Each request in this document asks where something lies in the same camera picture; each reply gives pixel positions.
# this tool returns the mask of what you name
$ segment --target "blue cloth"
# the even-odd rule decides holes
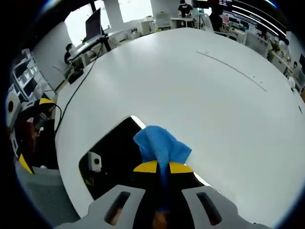
[[[133,138],[139,146],[143,163],[157,160],[162,183],[166,185],[166,168],[170,161],[184,164],[191,148],[177,141],[167,130],[159,126],[147,126]]]

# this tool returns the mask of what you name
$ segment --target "desk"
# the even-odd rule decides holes
[[[89,68],[59,92],[62,109]],[[191,28],[150,34],[101,56],[73,97],[56,138],[61,178],[85,216],[93,198],[79,161],[135,115],[187,144],[186,163],[242,217],[274,227],[304,185],[305,114],[298,106],[305,111],[287,79],[235,41]]]
[[[110,46],[107,42],[109,36],[97,36],[95,38],[92,38],[91,40],[85,42],[81,47],[79,47],[76,52],[74,54],[72,54],[69,58],[68,61],[73,61],[75,60],[77,57],[79,57],[80,55],[86,53],[87,51],[89,51],[90,49],[92,49],[94,46],[96,46],[99,43],[104,43],[105,47],[107,49],[107,51],[111,51]]]
[[[287,68],[293,71],[287,61],[283,57],[280,57],[274,51],[272,51],[271,63],[283,74]]]
[[[184,21],[187,27],[187,22],[194,21],[194,18],[171,18],[172,21],[172,29],[177,28],[177,21]]]
[[[244,42],[244,36],[246,34],[244,31],[241,31],[239,29],[231,29],[231,33],[234,33],[237,35],[237,42],[239,42],[239,43]]]

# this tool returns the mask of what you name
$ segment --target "chair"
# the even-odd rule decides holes
[[[165,12],[157,13],[155,25],[157,29],[171,28],[172,23],[170,14]]]
[[[204,24],[204,30],[214,32],[213,25],[211,23],[211,20],[207,14],[200,14],[201,19],[203,20]]]
[[[265,58],[267,57],[268,41],[265,41],[263,38],[259,37],[258,35],[247,30],[244,36],[243,43],[245,46],[256,51],[258,54],[262,55],[263,57]]]
[[[15,170],[23,190],[53,227],[80,219],[58,170],[33,167],[34,174],[30,174],[18,161]]]

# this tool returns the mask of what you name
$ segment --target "shelf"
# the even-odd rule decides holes
[[[29,49],[24,49],[21,51],[22,54],[25,54],[28,58],[32,57],[32,54]]]
[[[18,80],[18,83],[20,86],[22,86],[22,88],[24,88],[34,77],[35,75],[37,74],[37,72],[35,72],[31,77],[30,79],[28,79],[25,83],[22,83],[21,81]]]
[[[48,83],[46,81],[43,83],[38,83],[30,96],[35,93],[36,95],[39,94],[38,97],[41,98],[47,86]]]
[[[20,95],[20,92],[16,91],[14,84],[9,87],[9,92],[14,92],[17,96]]]
[[[32,59],[32,57],[31,57],[31,58],[27,58],[27,59],[23,59],[21,62],[19,62],[17,65],[15,65],[15,66],[13,67],[13,69],[18,68],[19,66],[21,66],[22,64],[24,64],[24,63],[26,63],[26,62],[29,63],[31,59]]]
[[[34,64],[33,66],[29,67],[29,68],[26,68],[22,74],[20,74],[17,78],[19,79],[26,71],[31,71],[31,68],[37,68],[37,65]]]

